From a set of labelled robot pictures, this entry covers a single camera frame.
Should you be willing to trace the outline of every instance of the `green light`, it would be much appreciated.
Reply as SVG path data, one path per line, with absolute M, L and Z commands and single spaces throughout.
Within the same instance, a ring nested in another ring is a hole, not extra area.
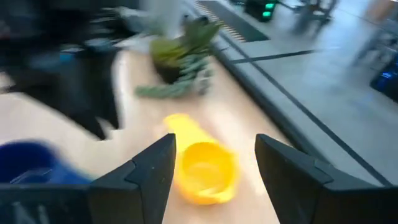
M 270 13 L 270 12 L 263 12 L 263 13 L 262 13 L 262 16 L 263 16 L 263 17 L 270 17 L 270 16 L 271 16 L 271 13 Z
M 266 9 L 272 9 L 275 6 L 274 3 L 268 3 L 266 4 Z

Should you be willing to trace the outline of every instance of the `gray floor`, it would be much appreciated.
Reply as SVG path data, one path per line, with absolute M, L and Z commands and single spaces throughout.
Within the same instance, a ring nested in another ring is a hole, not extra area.
M 294 0 L 285 1 L 292 4 Z M 296 36 L 291 33 L 295 16 L 290 9 L 279 6 L 274 20 L 260 23 L 229 6 L 270 40 L 241 43 L 227 32 L 224 34 L 250 57 L 279 55 L 303 50 L 316 50 L 307 55 L 255 62 L 291 95 L 301 102 L 340 139 L 381 173 L 388 181 L 398 184 L 398 104 L 369 87 L 375 75 L 374 65 L 363 63 L 352 67 L 359 48 L 376 26 L 363 19 L 369 0 L 341 0 L 334 11 L 334 20 L 320 35 L 310 32 Z M 235 49 L 226 53 L 231 60 L 242 59 Z M 264 89 L 271 100 L 301 128 L 315 145 L 322 149 L 337 168 L 364 180 L 379 184 L 329 136 L 298 110 L 250 63 L 239 62 L 254 83 Z

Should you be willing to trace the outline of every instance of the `green plant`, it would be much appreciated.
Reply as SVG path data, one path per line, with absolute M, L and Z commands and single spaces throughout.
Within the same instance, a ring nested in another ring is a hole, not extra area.
M 180 59 L 187 54 L 187 50 L 178 39 L 170 40 L 160 37 L 150 43 L 150 53 L 156 62 L 177 68 L 180 66 Z
M 208 54 L 210 42 L 220 29 L 216 22 L 203 22 L 203 19 L 195 19 L 185 24 L 185 35 L 182 38 L 183 45 L 190 54 Z

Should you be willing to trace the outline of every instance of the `blue object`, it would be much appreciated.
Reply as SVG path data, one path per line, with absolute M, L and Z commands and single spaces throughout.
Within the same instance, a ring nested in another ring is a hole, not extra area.
M 46 144 L 20 141 L 0 146 L 0 183 L 89 184 L 90 180 L 66 165 Z

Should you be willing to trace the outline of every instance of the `floor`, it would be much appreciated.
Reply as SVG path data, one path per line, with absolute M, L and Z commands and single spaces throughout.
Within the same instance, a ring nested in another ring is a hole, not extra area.
M 189 204 L 173 185 L 163 223 L 266 221 L 277 224 L 278 219 L 258 171 L 254 141 L 257 133 L 264 133 L 286 144 L 289 142 L 223 66 L 214 59 L 211 61 L 216 75 L 207 95 L 191 93 L 176 100 L 154 100 L 134 95 L 136 86 L 160 83 L 149 56 L 121 52 L 114 63 L 114 74 L 123 128 L 109 130 L 111 139 L 107 141 L 98 141 L 63 116 L 22 94 L 0 95 L 0 123 L 3 126 L 0 144 L 18 139 L 47 141 L 80 172 L 97 178 L 167 134 L 163 123 L 166 116 L 186 113 L 236 153 L 241 180 L 238 193 L 230 203 L 209 207 Z
M 359 48 L 376 29 L 363 16 L 369 0 L 341 0 L 333 22 L 316 37 L 311 32 L 292 34 L 295 16 L 287 7 L 278 6 L 274 19 L 263 24 L 240 8 L 220 2 L 270 38 L 240 42 L 223 31 L 237 47 L 226 50 L 231 62 L 268 91 L 337 168 L 377 185 L 398 184 L 398 105 L 369 87 L 378 65 L 351 66 Z M 282 103 L 285 94 L 281 89 L 306 113 L 296 111 L 292 102 Z

